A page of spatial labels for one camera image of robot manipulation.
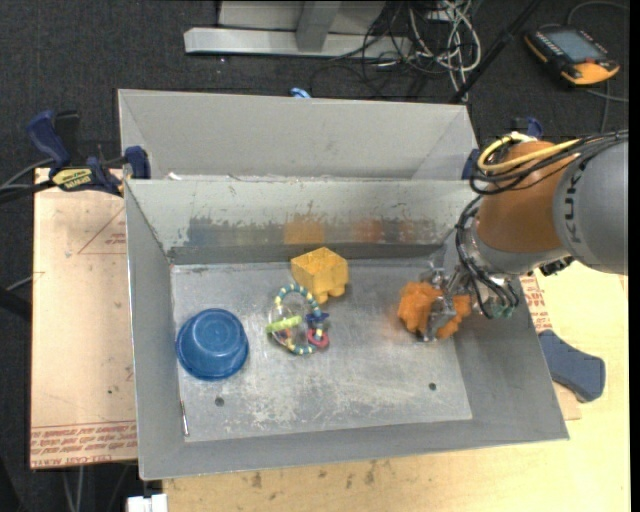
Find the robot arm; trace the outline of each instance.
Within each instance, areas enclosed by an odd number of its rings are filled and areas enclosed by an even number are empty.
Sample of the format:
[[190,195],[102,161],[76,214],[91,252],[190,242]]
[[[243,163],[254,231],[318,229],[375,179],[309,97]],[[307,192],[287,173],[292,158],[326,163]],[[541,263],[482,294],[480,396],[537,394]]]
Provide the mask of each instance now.
[[627,274],[627,156],[628,131],[561,144],[515,132],[488,146],[470,180],[478,195],[450,242],[453,264],[422,276],[440,293],[424,338],[454,318],[456,296],[488,318],[509,316],[518,306],[511,281],[537,268],[576,260]]

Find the display screen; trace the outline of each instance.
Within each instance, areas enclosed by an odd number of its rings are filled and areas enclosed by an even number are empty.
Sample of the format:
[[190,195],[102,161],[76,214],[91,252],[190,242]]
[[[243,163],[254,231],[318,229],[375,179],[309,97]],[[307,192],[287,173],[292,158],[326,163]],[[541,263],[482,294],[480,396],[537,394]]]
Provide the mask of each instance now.
[[606,59],[606,55],[597,46],[576,32],[569,30],[551,31],[545,35],[549,41],[565,52],[573,62],[584,62],[585,59]]

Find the yellow label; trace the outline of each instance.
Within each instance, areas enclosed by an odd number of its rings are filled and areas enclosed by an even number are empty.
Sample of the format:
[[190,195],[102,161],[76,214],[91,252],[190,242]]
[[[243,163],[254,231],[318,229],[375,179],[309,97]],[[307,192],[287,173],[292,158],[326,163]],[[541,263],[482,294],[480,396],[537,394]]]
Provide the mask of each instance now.
[[62,169],[51,181],[65,188],[73,188],[91,182],[91,169]]

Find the orange plush toy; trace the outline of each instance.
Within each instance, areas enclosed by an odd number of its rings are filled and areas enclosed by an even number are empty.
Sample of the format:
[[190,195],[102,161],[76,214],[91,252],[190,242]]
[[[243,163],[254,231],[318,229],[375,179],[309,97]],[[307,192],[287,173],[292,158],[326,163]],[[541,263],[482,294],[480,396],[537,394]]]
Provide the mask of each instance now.
[[[423,334],[427,328],[431,306],[438,297],[442,296],[442,290],[437,290],[428,283],[409,282],[400,291],[400,296],[402,298],[398,307],[398,317],[409,331]],[[455,295],[453,307],[457,314],[438,329],[436,332],[438,339],[448,338],[458,330],[462,319],[471,313],[471,297]]]

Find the yellow toy block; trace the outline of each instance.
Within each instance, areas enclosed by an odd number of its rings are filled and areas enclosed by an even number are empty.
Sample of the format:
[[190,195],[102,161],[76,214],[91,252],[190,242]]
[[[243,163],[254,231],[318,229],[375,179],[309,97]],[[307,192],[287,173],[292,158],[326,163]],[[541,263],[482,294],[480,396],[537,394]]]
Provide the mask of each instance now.
[[293,258],[291,273],[298,284],[313,294],[318,304],[327,302],[329,295],[342,295],[349,282],[347,260],[326,247]]

